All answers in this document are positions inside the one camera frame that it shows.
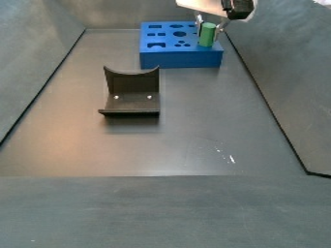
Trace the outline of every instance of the green object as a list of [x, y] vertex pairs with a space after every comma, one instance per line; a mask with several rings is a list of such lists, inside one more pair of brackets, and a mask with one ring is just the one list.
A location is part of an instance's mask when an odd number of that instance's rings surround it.
[[216, 25], [213, 23], [211, 22], [201, 23], [199, 44], [203, 47], [211, 47], [213, 44], [215, 28]]

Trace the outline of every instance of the black object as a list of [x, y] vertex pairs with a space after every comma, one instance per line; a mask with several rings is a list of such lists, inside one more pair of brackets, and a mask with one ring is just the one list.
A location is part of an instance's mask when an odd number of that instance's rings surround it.
[[252, 0], [221, 0], [228, 19], [245, 19], [253, 11]]
[[103, 115], [159, 114], [159, 67], [139, 74], [123, 74], [103, 67], [108, 100]]

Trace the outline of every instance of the blue foam block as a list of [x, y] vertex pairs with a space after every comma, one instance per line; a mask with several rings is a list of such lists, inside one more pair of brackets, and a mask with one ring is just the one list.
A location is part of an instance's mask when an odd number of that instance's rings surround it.
[[141, 23], [140, 62], [143, 69], [220, 67], [223, 47], [197, 44], [193, 21], [157, 21]]

